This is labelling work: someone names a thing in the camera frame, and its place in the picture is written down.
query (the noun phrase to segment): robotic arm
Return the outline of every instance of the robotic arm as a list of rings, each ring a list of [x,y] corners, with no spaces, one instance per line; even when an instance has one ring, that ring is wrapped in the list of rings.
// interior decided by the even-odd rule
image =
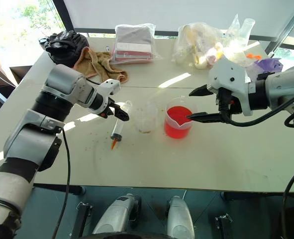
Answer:
[[[257,81],[251,81],[243,67],[222,57],[209,73],[209,84],[193,90],[190,96],[207,96],[216,94],[219,113],[195,113],[188,118],[208,123],[224,122],[234,126],[252,126],[267,118],[258,118],[250,122],[234,122],[233,114],[243,113],[251,116],[254,110],[272,109],[272,115],[278,107],[287,104],[283,110],[291,113],[294,120],[294,67],[280,73],[263,73]]]
[[[31,193],[37,171],[52,166],[61,145],[56,134],[74,104],[89,108],[103,118],[114,115],[129,120],[109,95],[120,82],[109,79],[95,86],[83,74],[57,65],[47,78],[31,110],[27,110],[4,145],[0,167],[0,238],[11,239],[20,228],[20,216]]]

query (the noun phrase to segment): measuring beaker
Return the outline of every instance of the measuring beaker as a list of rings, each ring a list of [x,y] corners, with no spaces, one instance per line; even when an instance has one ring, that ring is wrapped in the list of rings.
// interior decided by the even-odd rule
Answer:
[[[196,112],[196,106],[185,97],[174,98],[167,104],[165,113],[165,132],[171,138],[184,138],[192,126],[192,120],[186,118]]]

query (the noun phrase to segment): orange syringe tip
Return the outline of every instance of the orange syringe tip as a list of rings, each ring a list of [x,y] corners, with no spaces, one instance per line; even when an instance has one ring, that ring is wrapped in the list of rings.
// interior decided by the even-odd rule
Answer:
[[[117,141],[116,139],[113,140],[112,144],[111,144],[111,149],[113,150],[113,148],[115,148]]]

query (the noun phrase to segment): black cable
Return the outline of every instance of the black cable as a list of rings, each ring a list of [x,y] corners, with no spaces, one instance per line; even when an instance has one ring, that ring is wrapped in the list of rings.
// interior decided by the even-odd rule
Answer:
[[[95,82],[95,81],[91,81],[90,79],[88,79],[88,78],[86,78],[86,80],[88,80],[89,82],[92,82],[93,84],[95,84],[95,85],[100,85],[100,83],[98,83],[98,82]]]
[[[65,143],[66,152],[67,152],[68,173],[67,173],[65,199],[64,199],[62,210],[61,210],[61,214],[60,214],[59,219],[58,219],[57,224],[56,224],[56,228],[55,228],[55,230],[53,232],[52,239],[55,239],[55,237],[56,237],[59,225],[61,224],[64,212],[65,212],[67,199],[68,199],[68,193],[69,193],[69,184],[70,184],[70,179],[71,179],[71,159],[70,159],[70,155],[69,155],[69,148],[68,148],[68,145],[67,145],[67,140],[66,140],[66,135],[65,135],[64,129],[62,130],[62,132],[63,132],[63,138],[64,138],[64,143]]]
[[[221,114],[222,114],[222,117],[226,123],[229,123],[231,125],[238,126],[238,127],[248,127],[248,126],[253,126],[253,125],[256,125],[260,122],[267,120],[268,118],[276,115],[278,112],[284,110],[286,107],[288,107],[293,102],[294,102],[294,97],[291,98],[290,100],[286,101],[285,103],[281,104],[276,109],[268,112],[267,114],[255,119],[255,120],[248,121],[248,122],[235,122],[235,121],[231,120],[231,118],[228,116],[226,111],[222,111]]]
[[[282,204],[282,231],[283,231],[283,238],[284,239],[288,239],[287,238],[287,232],[286,232],[286,218],[285,218],[285,208],[286,208],[286,200],[287,200],[287,196],[288,193],[290,192],[290,189],[292,187],[294,183],[294,176],[291,178],[290,182],[288,183],[284,194],[283,194],[283,204]]]
[[[294,124],[290,123],[293,119],[294,119],[294,113],[292,113],[290,116],[287,117],[287,119],[284,122],[285,126],[294,128]]]

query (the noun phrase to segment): dark floor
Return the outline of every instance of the dark floor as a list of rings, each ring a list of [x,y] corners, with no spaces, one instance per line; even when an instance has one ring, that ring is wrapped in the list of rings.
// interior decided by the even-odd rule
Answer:
[[[164,234],[166,231],[166,202],[174,195],[181,196],[184,190],[86,187],[84,196],[69,195],[67,208],[62,219],[57,237],[68,239],[76,219],[76,207],[79,202],[93,205],[92,216],[87,219],[84,235],[94,229],[107,207],[118,197],[126,193],[142,197],[140,223],[135,229],[141,232]],[[22,228],[16,239],[51,238],[56,225],[64,193],[47,189],[34,188],[22,217]],[[219,192],[188,190],[185,201],[191,212],[197,239],[219,239],[214,225],[214,217],[228,213],[232,219],[234,239],[269,239],[271,230],[277,223],[281,209],[280,196],[225,202]],[[288,206],[294,206],[290,198]]]

